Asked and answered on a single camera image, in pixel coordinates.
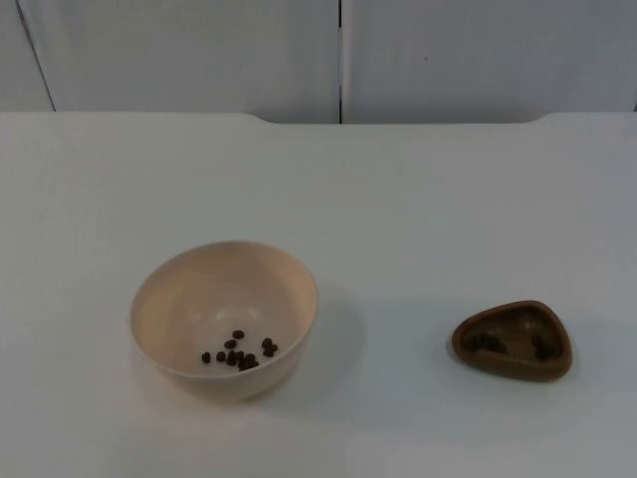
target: bowl rim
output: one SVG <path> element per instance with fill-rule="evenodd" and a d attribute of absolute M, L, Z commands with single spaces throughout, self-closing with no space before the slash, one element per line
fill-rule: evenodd
<path fill-rule="evenodd" d="M 139 294 L 141 293 L 142 289 L 148 283 L 150 278 L 152 278 L 155 275 L 155 273 L 157 273 L 161 268 L 163 268 L 169 262 L 177 260 L 180 257 L 185 256 L 186 254 L 193 253 L 193 252 L 195 252 L 195 251 L 197 251 L 199 249 L 207 249 L 209 247 L 227 246 L 227 245 L 240 245 L 240 246 L 251 246 L 251 247 L 257 246 L 257 247 L 269 249 L 269 250 L 271 250 L 273 252 L 276 252 L 277 254 L 283 254 L 284 256 L 286 256 L 289 259 L 291 259 L 294 263 L 296 263 L 296 265 L 300 266 L 301 269 L 303 271 L 305 271 L 306 274 L 308 274 L 308 277 L 310 277 L 310 280 L 311 280 L 311 283 L 312 283 L 312 291 L 313 291 L 314 303 L 315 304 L 314 304 L 314 310 L 313 310 L 313 313 L 312 313 L 312 319 L 310 321 L 310 326 L 288 348 L 286 348 L 284 351 L 281 351 L 280 354 L 277 354 L 275 357 L 269 359 L 267 362 L 264 362 L 263 364 L 260 364 L 259 366 L 255 366 L 253 368 L 248 368 L 246 370 L 230 371 L 230 372 L 223 373 L 223 374 L 220 374 L 220 375 L 205 375 L 205 374 L 200 374 L 200 373 L 191 373 L 191 372 L 188 372 L 188 371 L 178 370 L 178 369 L 173 368 L 171 366 L 168 366 L 168 365 L 166 365 L 164 363 L 161 363 L 160 361 L 156 360 L 155 358 L 152 358 L 149 354 L 147 354 L 141 348 L 141 345 L 139 344 L 139 342 L 137 341 L 137 339 L 135 337 L 135 333 L 133 331 L 133 325 L 132 325 L 133 313 L 134 313 L 134 310 L 135 310 L 135 306 L 137 305 L 137 301 L 139 300 Z M 134 295 L 134 297 L 132 299 L 132 302 L 130 303 L 130 307 L 129 307 L 129 310 L 128 310 L 128 332 L 130 333 L 130 336 L 132 338 L 132 342 L 134 343 L 134 347 L 136 348 L 137 352 L 140 353 L 147 360 L 149 360 L 151 363 L 153 363 L 155 366 L 161 368 L 162 370 L 170 372 L 170 373 L 173 373 L 175 375 L 178 375 L 178 376 L 181 376 L 181 377 L 184 377 L 184 378 L 193 379 L 193 380 L 223 380 L 223 379 L 233 378 L 233 377 L 236 377 L 236 376 L 245 376 L 245 375 L 250 374 L 250 373 L 258 372 L 260 370 L 263 370 L 265 368 L 270 367 L 271 365 L 277 363 L 279 360 L 282 360 L 285 356 L 290 354 L 294 349 L 296 349 L 306 339 L 306 337 L 310 333 L 310 330 L 312 329 L 312 327 L 315 324 L 315 321 L 317 319 L 317 315 L 318 314 L 319 314 L 319 289 L 317 287 L 317 280 L 313 276 L 312 272 L 310 272 L 310 269 L 304 264 L 304 262 L 301 259 L 299 259 L 294 254 L 291 254 L 291 253 L 287 252 L 286 250 L 284 250 L 284 249 L 282 249 L 280 247 L 273 246 L 272 244 L 268 244 L 268 243 L 265 243 L 265 242 L 258 242 L 258 241 L 231 239 L 231 240 L 225 240 L 225 241 L 210 242 L 210 243 L 207 243 L 207 244 L 202 244 L 202 245 L 199 245 L 199 246 L 191 247 L 189 249 L 186 249 L 186 250 L 180 252 L 179 254 L 176 254 L 176 255 L 168 258 L 167 260 L 162 262 L 159 266 L 157 266 L 155 269 L 153 269 L 145 277 L 145 279 L 143 280 L 141 285 L 137 288 L 137 290 L 135 292 L 135 295 Z"/>

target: white wall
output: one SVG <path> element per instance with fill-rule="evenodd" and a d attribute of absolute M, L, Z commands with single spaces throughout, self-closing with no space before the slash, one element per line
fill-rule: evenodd
<path fill-rule="evenodd" d="M 335 122 L 335 0 L 21 0 L 59 111 Z"/>
<path fill-rule="evenodd" d="M 342 0 L 346 122 L 632 111 L 636 0 Z"/>
<path fill-rule="evenodd" d="M 0 111 L 51 109 L 14 0 L 0 0 Z"/>

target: brown triangular dish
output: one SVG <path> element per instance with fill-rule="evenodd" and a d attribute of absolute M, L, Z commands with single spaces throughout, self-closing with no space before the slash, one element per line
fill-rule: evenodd
<path fill-rule="evenodd" d="M 566 329 L 549 306 L 537 301 L 476 314 L 456 329 L 451 344 L 465 363 L 522 380 L 555 380 L 572 363 Z"/>

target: small dish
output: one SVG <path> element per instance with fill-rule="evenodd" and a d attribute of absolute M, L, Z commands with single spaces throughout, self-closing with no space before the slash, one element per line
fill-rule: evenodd
<path fill-rule="evenodd" d="M 566 329 L 550 307 L 538 301 L 513 302 L 476 314 L 456 329 L 451 343 L 465 363 L 524 380 L 555 380 L 572 363 Z"/>
<path fill-rule="evenodd" d="M 221 242 L 179 254 L 154 271 L 133 300 L 130 329 L 142 354 L 161 369 L 239 399 L 295 367 L 317 301 L 315 281 L 295 257 L 264 244 Z M 239 371 L 215 361 L 235 330 L 245 334 L 236 350 L 255 354 L 259 366 Z M 272 358 L 263 355 L 265 337 L 279 346 Z"/>

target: beige bowl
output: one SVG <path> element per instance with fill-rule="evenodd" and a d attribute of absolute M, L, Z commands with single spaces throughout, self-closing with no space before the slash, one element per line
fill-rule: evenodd
<path fill-rule="evenodd" d="M 295 367 L 317 311 L 317 288 L 308 269 L 286 252 L 251 242 L 222 242 L 186 251 L 143 283 L 132 303 L 130 329 L 141 352 L 159 367 L 205 381 L 224 398 L 254 395 Z M 260 365 L 239 371 L 215 361 L 243 330 L 236 350 Z M 261 341 L 279 346 L 263 356 Z M 210 363 L 201 355 L 209 352 Z"/>

